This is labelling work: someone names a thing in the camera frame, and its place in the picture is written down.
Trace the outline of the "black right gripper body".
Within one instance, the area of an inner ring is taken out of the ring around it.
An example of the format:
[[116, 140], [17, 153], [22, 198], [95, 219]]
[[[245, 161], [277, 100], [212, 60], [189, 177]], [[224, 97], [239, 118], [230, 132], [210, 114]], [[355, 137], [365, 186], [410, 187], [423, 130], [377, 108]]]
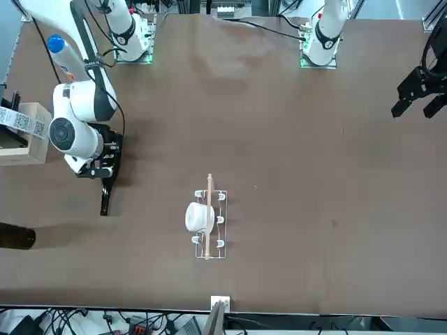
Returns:
[[101, 154], [93, 162], [96, 168], [119, 168], [122, 156], [123, 135], [106, 124], [88, 123], [103, 138]]

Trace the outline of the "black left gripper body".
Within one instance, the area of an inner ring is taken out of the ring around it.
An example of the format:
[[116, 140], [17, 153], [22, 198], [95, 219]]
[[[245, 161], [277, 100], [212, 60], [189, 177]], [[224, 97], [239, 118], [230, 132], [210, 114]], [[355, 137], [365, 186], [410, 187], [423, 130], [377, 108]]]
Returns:
[[[427, 66], [427, 54], [432, 49], [436, 64], [430, 68]], [[422, 69], [424, 77], [440, 84], [446, 79], [446, 31], [433, 31], [423, 48]]]

